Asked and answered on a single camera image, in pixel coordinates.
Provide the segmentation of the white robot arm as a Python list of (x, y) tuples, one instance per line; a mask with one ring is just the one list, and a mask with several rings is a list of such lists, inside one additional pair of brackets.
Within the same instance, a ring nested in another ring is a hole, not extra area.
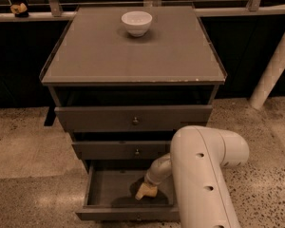
[(154, 198), (171, 177), (181, 228), (240, 228), (221, 169), (242, 166), (248, 159), (248, 143), (235, 132), (183, 127), (174, 134), (170, 152), (152, 162), (136, 199)]

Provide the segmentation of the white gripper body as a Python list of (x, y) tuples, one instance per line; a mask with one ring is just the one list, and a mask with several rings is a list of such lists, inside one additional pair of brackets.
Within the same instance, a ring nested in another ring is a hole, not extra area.
[(147, 170), (144, 181), (152, 185), (160, 185), (166, 178), (171, 175), (171, 163), (166, 162), (156, 162), (154, 161), (150, 168)]

